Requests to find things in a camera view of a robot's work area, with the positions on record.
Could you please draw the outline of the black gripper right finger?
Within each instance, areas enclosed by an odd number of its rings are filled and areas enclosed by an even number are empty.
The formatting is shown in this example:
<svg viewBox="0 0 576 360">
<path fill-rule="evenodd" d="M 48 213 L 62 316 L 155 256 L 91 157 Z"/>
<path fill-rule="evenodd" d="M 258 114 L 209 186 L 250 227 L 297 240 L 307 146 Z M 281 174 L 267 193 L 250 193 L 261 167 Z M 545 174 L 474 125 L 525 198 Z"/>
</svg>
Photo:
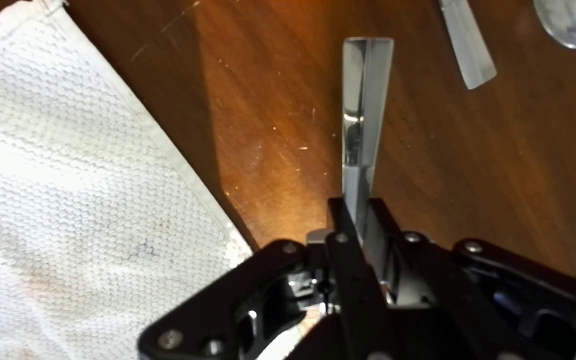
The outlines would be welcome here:
<svg viewBox="0 0 576 360">
<path fill-rule="evenodd" d="M 576 277 L 492 241 L 452 249 L 403 230 L 382 200 L 371 213 L 385 233 L 394 304 L 461 360 L 576 360 Z"/>
</svg>

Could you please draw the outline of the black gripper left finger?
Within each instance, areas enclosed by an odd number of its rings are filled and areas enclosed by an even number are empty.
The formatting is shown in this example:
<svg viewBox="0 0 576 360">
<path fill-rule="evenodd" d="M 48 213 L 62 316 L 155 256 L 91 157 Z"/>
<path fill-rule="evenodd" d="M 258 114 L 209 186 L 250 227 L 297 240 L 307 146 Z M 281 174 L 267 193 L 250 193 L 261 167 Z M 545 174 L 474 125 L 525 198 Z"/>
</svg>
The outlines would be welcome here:
<svg viewBox="0 0 576 360">
<path fill-rule="evenodd" d="M 394 360 L 381 281 L 369 266 L 343 198 L 329 201 L 335 231 L 323 244 L 277 240 L 151 323 L 141 360 L 254 360 L 307 308 L 347 360 Z"/>
</svg>

